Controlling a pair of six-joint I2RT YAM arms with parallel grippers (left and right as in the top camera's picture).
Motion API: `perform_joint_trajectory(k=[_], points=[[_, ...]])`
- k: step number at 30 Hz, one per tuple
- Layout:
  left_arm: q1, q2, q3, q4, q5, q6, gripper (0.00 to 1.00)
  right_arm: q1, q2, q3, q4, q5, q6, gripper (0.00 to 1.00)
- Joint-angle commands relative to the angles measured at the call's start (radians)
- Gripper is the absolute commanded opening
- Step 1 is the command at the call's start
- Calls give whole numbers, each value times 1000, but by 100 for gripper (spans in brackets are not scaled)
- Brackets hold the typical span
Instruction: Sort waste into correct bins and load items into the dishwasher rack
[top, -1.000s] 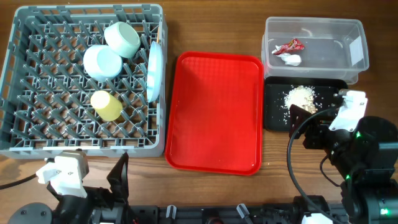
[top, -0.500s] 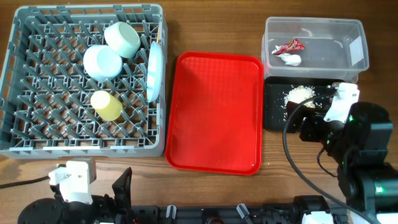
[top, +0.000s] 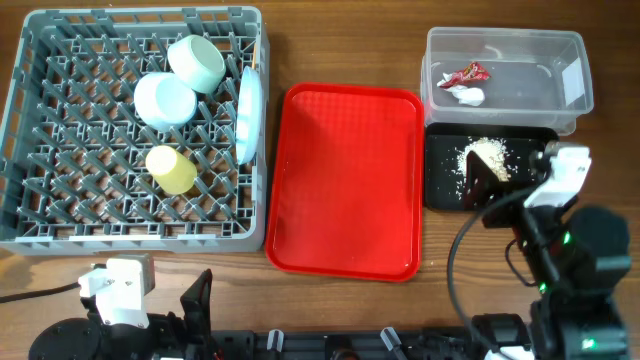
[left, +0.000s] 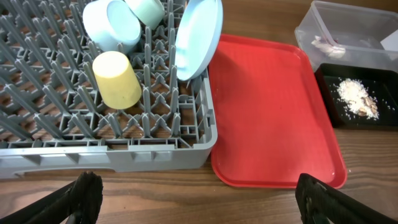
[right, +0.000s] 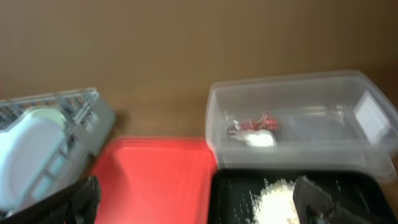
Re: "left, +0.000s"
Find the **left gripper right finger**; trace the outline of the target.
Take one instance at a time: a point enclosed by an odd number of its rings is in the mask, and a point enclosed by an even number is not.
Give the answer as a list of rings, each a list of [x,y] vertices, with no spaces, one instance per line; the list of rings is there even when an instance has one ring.
[[[310,174],[300,174],[295,198],[303,224],[397,224]]]

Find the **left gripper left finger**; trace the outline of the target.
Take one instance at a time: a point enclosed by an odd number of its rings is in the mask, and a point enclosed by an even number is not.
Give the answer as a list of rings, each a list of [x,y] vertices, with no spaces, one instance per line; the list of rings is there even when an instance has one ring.
[[[4,217],[1,223],[96,223],[103,201],[103,181],[94,172]]]

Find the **rice food waste pile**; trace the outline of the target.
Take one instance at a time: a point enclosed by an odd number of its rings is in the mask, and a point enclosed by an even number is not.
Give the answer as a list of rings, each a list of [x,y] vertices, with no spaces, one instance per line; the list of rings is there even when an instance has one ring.
[[[377,99],[369,95],[367,88],[359,80],[347,78],[337,86],[338,100],[345,105],[343,109],[348,119],[365,117],[366,119],[379,119]]]

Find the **yellow plastic cup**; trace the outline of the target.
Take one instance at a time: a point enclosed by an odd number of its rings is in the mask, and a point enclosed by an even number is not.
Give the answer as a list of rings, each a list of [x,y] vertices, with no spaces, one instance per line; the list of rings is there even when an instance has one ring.
[[[117,51],[103,52],[94,59],[92,69],[108,107],[124,110],[140,100],[142,88],[126,55]]]

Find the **white napkin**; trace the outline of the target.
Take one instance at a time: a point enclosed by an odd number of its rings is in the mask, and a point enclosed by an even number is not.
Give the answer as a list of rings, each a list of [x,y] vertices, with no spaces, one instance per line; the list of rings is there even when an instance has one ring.
[[[314,38],[315,39],[311,42],[311,44],[319,49],[321,52],[323,52],[326,56],[339,59],[345,55],[345,48],[331,45],[325,39],[317,35],[315,35]]]

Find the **light blue bowl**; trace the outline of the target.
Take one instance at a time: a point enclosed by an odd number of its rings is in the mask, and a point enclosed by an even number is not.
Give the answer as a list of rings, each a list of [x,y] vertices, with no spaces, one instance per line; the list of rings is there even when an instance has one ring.
[[[89,38],[102,51],[129,53],[141,38],[141,25],[129,6],[121,0],[98,0],[83,10],[83,25]]]

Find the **green bowl with rice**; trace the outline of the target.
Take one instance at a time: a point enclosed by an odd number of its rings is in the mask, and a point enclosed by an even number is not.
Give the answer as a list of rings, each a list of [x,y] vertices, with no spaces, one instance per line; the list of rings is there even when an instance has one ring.
[[[130,10],[146,26],[155,30],[164,17],[164,6],[160,0],[125,0]]]

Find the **light blue round plate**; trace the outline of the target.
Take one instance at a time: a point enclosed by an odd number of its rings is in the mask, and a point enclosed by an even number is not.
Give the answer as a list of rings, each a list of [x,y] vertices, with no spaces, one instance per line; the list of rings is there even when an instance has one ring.
[[[175,41],[177,78],[199,76],[209,65],[223,26],[221,0],[190,0],[178,27]]]

